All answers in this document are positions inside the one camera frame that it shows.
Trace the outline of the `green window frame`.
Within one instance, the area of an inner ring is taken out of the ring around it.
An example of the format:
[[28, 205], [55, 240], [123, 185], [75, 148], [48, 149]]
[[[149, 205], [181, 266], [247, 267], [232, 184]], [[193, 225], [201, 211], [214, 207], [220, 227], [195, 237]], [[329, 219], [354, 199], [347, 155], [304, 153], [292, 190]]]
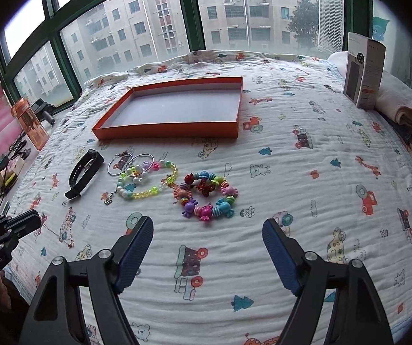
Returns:
[[96, 76], [200, 50], [325, 56], [369, 34], [372, 0], [28, 0], [0, 33], [9, 104], [69, 108]]

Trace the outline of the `yellow green black gadget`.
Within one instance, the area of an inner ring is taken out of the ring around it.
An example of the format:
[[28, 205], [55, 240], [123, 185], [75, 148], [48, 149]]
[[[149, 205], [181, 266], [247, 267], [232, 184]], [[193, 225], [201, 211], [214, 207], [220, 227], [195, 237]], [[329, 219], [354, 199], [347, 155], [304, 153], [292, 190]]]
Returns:
[[12, 173], [9, 177], [4, 178], [4, 182], [0, 187], [0, 191], [1, 192], [10, 191], [10, 189], [12, 189], [12, 187], [14, 186], [17, 180], [18, 180], [18, 175], [15, 173]]

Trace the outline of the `black smart watch band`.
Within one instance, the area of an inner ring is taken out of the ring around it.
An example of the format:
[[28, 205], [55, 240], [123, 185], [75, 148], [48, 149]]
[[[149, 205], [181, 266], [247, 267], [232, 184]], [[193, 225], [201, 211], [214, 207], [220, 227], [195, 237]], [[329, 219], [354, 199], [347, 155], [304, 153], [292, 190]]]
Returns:
[[73, 200], [81, 195], [93, 177], [104, 163], [103, 156], [94, 149], [89, 149], [74, 166], [70, 173], [69, 190], [65, 192], [68, 200]]

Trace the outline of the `black mini tripod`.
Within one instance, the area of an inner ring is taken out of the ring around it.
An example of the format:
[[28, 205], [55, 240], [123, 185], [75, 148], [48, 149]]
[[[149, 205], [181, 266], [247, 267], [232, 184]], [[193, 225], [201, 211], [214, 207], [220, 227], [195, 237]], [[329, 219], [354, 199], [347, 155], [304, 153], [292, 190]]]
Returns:
[[35, 113], [37, 119], [45, 120], [50, 125], [55, 124], [56, 121], [53, 117], [53, 111], [55, 108], [54, 105], [49, 104], [46, 101], [43, 101], [42, 98], [38, 98], [38, 100], [32, 104], [31, 108], [32, 111]]

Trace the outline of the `pink white small box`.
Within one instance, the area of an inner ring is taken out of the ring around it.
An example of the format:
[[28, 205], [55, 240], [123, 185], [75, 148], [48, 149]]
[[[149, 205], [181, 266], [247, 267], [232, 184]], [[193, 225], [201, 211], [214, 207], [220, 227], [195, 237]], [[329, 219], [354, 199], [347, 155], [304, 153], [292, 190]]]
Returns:
[[16, 156], [14, 159], [10, 160], [7, 165], [7, 176], [10, 177], [12, 174], [18, 176], [24, 166], [24, 160], [21, 156]]

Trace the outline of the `cartoon print white quilt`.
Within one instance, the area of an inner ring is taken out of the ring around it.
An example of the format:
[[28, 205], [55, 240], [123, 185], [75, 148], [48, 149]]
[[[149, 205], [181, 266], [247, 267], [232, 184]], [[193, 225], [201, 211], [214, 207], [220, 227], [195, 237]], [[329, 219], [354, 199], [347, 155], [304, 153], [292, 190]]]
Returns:
[[[235, 140], [102, 142], [92, 132], [133, 87], [226, 76], [243, 82]], [[68, 200], [70, 173], [89, 149], [105, 161]], [[155, 163], [141, 177], [111, 177], [121, 153]], [[58, 232], [70, 206], [74, 248], [41, 227], [20, 241], [7, 276], [31, 301], [54, 257], [91, 258], [149, 216], [153, 240], [120, 297], [141, 344], [273, 344], [295, 298], [264, 246], [267, 218], [328, 262], [361, 260], [394, 338], [412, 322], [412, 154], [378, 113], [346, 99], [327, 61], [202, 51], [89, 80], [10, 214], [37, 210]]]

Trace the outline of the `large silver hoop earring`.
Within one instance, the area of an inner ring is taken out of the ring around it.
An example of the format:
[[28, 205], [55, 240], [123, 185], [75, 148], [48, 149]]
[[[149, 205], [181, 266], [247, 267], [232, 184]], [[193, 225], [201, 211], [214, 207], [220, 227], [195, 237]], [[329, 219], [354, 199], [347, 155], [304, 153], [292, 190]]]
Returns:
[[121, 153], [115, 155], [107, 165], [107, 174], [111, 177], [116, 177], [122, 174], [128, 167], [129, 162], [133, 159], [130, 153]]

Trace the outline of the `orange shallow box tray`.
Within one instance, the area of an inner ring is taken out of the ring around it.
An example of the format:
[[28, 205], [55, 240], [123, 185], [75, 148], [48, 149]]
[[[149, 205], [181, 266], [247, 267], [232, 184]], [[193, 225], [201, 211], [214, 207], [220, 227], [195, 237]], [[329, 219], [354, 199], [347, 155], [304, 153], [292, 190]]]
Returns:
[[128, 90], [96, 122], [100, 140], [239, 135], [242, 77], [191, 78]]

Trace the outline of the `folded white towel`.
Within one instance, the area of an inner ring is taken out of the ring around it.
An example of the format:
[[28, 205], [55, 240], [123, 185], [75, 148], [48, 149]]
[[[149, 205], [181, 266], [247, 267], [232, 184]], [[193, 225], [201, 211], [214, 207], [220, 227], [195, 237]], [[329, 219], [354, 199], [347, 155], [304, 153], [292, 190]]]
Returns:
[[[340, 74], [343, 88], [345, 84], [347, 51], [337, 51], [328, 57]], [[399, 79], [383, 72], [375, 109], [400, 125], [412, 127], [412, 89]]]

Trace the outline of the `white grey product box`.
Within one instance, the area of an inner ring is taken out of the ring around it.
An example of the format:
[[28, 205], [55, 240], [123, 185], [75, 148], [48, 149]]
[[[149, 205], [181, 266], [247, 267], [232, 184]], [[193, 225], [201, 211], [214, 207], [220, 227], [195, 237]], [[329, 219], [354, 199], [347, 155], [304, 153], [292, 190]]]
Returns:
[[384, 69], [386, 47], [379, 41], [348, 33], [343, 93], [357, 108], [374, 109]]

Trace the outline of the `red bead dangle earring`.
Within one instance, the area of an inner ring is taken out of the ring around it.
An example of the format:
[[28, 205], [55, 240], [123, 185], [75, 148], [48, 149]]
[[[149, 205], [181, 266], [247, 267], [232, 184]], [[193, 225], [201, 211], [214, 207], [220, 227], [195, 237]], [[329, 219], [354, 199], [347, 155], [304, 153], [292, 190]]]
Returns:
[[46, 223], [43, 223], [43, 228], [56, 235], [60, 243], [64, 243], [68, 248], [74, 248], [72, 229], [76, 218], [76, 213], [73, 211], [73, 207], [70, 206], [64, 216], [58, 232], [55, 232], [52, 228], [47, 226]]

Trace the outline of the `orange plastic water bottle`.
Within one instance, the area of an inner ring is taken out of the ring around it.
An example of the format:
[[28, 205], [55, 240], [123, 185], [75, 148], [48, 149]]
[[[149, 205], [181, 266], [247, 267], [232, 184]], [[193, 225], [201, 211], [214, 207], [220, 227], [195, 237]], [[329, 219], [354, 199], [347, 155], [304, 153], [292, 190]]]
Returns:
[[18, 120], [21, 128], [31, 140], [33, 146], [41, 151], [49, 139], [49, 135], [37, 118], [28, 100], [21, 98], [11, 108], [11, 114]]

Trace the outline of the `silver hoop earring with pearl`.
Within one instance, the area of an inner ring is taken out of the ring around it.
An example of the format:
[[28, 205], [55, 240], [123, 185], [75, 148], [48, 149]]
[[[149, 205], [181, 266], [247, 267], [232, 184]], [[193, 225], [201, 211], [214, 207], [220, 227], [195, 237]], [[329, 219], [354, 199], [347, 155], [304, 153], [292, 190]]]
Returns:
[[126, 168], [126, 174], [131, 177], [141, 177], [145, 172], [149, 172], [155, 163], [152, 154], [141, 153], [133, 156]]

